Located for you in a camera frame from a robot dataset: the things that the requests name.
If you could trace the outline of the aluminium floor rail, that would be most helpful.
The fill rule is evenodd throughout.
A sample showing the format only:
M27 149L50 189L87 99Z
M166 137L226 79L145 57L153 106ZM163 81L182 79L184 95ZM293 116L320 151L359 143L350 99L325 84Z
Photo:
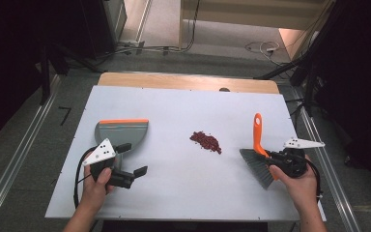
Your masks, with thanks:
M298 110L300 111L300 117L307 130L309 138L313 141L321 142L322 137L315 125L314 118L308 115L303 106L298 105ZM349 202L346 192L341 185L339 176L329 159L327 148L315 148L315 153L324 172L324 177L328 184L329 191L335 204L335 208L342 220L345 231L361 232L356 215Z
M11 159L0 177L0 208L7 197L10 188L26 159L35 138L37 137L42 124L49 112L55 98L57 97L59 86L61 85L61 76L55 74L50 82L51 93L44 104L40 105L32 119L27 131L23 134L22 139L12 153Z

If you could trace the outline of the person's right hand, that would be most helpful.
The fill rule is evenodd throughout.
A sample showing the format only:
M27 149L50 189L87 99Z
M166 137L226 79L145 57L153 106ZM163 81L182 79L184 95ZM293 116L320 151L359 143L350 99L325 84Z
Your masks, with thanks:
M278 166L271 165L270 172L276 176L288 190L298 211L317 205L317 179L309 164L306 172L298 177L287 176Z

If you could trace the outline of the black metal stand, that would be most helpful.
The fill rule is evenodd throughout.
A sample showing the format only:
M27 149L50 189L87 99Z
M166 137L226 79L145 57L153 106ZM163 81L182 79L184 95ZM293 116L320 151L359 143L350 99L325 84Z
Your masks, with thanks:
M44 105L50 97L50 81L49 81L49 64L46 55L46 47L41 46L41 75L42 75L42 99L41 105Z
M304 109L309 117L312 117L313 90L316 81L316 65L312 64L307 76L304 96Z

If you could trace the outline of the black curtain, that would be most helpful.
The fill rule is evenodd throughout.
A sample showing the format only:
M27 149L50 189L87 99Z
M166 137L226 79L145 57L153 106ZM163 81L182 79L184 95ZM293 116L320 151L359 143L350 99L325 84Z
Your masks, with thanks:
M42 87L41 46L60 74L69 72L61 51L69 0L0 0L0 131Z
M335 0L314 45L324 80L315 101L348 136L347 154L371 172L371 0Z

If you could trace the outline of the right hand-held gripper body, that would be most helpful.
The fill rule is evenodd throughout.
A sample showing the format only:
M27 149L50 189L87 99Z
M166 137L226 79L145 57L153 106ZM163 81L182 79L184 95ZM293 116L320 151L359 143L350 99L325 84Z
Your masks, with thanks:
M308 160L305 158L305 149L324 147L324 142L305 140L300 138L290 138L284 145L279 160L279 168L289 177L298 178L302 176L306 170Z

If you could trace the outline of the pile of red beans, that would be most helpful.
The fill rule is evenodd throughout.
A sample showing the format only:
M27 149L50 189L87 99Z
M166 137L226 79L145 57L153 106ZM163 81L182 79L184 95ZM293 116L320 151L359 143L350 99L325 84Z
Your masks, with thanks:
M195 131L189 139L199 144L202 149L217 152L219 155L222 154L218 140L210 134L205 134L203 131Z

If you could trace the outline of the orange-handled grey brush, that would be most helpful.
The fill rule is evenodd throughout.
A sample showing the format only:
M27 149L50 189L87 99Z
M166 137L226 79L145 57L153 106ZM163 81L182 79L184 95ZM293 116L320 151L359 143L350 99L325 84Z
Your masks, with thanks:
M271 155L261 145L262 128L262 115L256 113L253 120L253 148L240 149L240 154L259 185L263 189L268 189L276 177L269 171Z

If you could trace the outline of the person's left hand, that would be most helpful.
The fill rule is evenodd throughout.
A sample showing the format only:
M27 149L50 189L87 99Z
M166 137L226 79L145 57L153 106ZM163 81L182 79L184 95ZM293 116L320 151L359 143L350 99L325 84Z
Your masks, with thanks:
M80 204L88 211L96 213L102 207L106 195L114 189L108 184L111 178L111 169L104 168L96 180L91 175L89 166L85 167L84 173L88 177L84 180Z

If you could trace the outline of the grey dustpan with orange edge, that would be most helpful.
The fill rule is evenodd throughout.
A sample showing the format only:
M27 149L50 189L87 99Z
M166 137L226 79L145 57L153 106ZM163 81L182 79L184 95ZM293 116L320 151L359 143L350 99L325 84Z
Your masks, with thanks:
M115 119L100 120L95 127L95 139L101 144L108 138L113 146L130 143L130 153L145 137L149 126L148 119Z

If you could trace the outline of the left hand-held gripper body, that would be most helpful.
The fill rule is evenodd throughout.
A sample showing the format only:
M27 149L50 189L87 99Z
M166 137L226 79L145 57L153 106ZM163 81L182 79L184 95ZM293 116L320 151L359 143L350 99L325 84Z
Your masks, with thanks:
M134 181L133 173L122 170L123 153L117 154L108 138L83 161L84 166L90 166L91 175L96 180L102 170L106 167L111 169L110 186L129 189Z

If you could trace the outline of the dark cabinet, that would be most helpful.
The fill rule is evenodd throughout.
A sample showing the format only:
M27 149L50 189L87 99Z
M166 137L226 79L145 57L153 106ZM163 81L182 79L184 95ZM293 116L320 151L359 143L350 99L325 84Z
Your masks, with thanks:
M117 49L128 16L124 0L80 0L89 36L89 56Z

